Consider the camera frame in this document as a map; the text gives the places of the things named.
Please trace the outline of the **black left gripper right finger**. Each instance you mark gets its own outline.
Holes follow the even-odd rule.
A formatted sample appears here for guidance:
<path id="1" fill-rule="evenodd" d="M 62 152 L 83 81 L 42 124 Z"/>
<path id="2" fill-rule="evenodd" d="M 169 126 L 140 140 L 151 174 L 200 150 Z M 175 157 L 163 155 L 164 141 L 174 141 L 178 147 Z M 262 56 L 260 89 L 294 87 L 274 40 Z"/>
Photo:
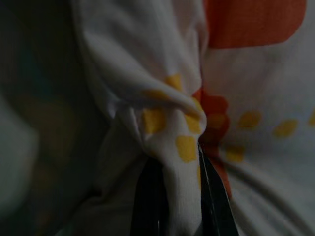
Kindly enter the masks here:
<path id="1" fill-rule="evenodd" d="M 223 181 L 198 146 L 202 236 L 240 236 Z"/>

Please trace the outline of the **pink pillow with orange spots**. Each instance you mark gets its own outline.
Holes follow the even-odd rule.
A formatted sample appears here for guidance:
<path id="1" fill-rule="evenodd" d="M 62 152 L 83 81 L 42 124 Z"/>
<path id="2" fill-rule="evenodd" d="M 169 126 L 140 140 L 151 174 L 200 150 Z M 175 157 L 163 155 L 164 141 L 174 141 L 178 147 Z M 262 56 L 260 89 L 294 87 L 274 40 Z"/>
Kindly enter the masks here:
<path id="1" fill-rule="evenodd" d="M 202 236 L 198 146 L 240 236 L 315 236 L 315 0 L 71 0 L 110 120 L 75 236 L 130 236 L 162 165 L 166 236 Z"/>

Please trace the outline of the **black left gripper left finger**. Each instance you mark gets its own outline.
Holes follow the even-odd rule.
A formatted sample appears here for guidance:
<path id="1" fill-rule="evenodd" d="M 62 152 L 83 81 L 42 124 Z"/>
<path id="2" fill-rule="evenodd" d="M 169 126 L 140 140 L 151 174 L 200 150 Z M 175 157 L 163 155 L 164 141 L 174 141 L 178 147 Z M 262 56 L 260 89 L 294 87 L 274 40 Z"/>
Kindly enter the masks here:
<path id="1" fill-rule="evenodd" d="M 162 165 L 149 158 L 136 185 L 130 236 L 166 236 L 168 220 Z"/>

